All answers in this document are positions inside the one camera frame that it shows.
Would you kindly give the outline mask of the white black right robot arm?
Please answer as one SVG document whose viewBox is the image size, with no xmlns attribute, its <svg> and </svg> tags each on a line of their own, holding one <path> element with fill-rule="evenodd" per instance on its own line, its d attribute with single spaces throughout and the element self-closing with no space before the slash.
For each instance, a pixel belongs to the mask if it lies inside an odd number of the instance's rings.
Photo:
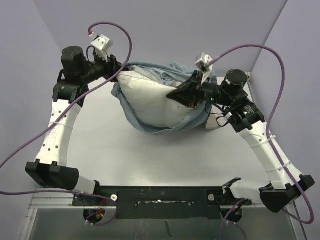
<svg viewBox="0 0 320 240">
<path fill-rule="evenodd" d="M 186 82 L 168 93 L 167 98 L 188 108 L 200 103 L 223 106 L 224 120 L 251 147 L 270 180 L 264 184 L 235 178 L 223 186 L 223 200 L 230 205 L 239 199 L 261 201 L 271 212 L 280 212 L 311 188 L 314 179 L 291 163 L 275 136 L 267 130 L 264 115 L 244 90 L 248 76 L 243 71 L 229 70 L 220 85 L 201 82 L 202 76 L 200 71 L 194 71 Z"/>
</svg>

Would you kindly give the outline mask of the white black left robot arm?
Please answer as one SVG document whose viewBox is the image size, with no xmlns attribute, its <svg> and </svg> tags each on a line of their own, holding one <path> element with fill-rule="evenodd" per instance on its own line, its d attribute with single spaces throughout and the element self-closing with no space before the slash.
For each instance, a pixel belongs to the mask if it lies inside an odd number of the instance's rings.
<svg viewBox="0 0 320 240">
<path fill-rule="evenodd" d="M 112 54 L 99 56 L 96 48 L 93 57 L 93 61 L 88 60 L 79 46 L 62 50 L 62 70 L 53 88 L 49 130 L 35 160 L 26 164 L 25 171 L 41 187 L 84 193 L 84 200 L 95 206 L 102 199 L 100 184 L 67 166 L 68 147 L 89 84 L 112 77 L 122 65 Z"/>
</svg>

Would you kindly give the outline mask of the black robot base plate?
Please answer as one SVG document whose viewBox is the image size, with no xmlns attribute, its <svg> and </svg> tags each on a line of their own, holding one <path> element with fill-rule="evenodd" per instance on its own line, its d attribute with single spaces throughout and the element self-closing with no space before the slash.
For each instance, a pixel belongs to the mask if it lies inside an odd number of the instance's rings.
<svg viewBox="0 0 320 240">
<path fill-rule="evenodd" d="M 75 196 L 74 207 L 116 207 L 117 220 L 220 220 L 238 200 L 220 186 L 101 186 L 99 194 L 116 200 Z"/>
</svg>

